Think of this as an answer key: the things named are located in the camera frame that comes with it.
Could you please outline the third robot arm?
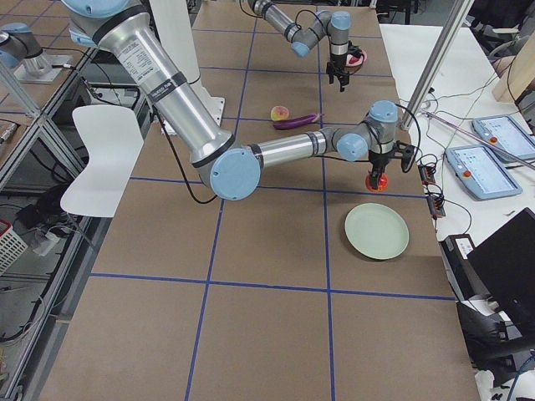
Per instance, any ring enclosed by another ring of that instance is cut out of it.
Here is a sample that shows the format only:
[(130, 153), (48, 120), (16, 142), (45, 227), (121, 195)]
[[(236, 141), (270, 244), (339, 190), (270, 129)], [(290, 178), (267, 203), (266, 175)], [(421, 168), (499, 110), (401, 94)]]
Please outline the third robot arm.
[(51, 84), (60, 69), (71, 65), (69, 55), (48, 54), (25, 23), (1, 26), (1, 61), (23, 83)]

